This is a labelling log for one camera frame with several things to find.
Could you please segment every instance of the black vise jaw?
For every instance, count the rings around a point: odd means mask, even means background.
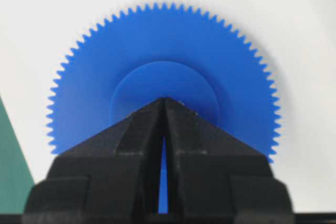
[[[158,213],[167,149],[167,214]],[[59,155],[24,224],[293,224],[288,192],[255,149],[160,98]]]

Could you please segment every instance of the green surface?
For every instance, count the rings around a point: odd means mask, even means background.
[[[32,185],[33,179],[0,98],[0,213],[21,213]]]

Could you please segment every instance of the spur gear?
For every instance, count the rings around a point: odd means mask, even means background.
[[[146,5],[97,24],[58,72],[47,126],[59,154],[158,97],[181,101],[264,155],[279,124],[270,72],[245,37],[182,5]]]

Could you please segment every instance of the blue gear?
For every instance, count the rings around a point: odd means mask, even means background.
[[[48,115],[59,154],[158,97],[172,97],[264,155],[277,101],[266,65],[224,21],[184,6],[129,9],[90,30],[55,80]]]

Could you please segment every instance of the white background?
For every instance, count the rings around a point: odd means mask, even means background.
[[[154,1],[217,14],[260,50],[282,106],[275,175],[296,211],[335,211],[336,0],[0,0],[0,95],[35,181],[53,160],[45,115],[64,55],[96,22]]]

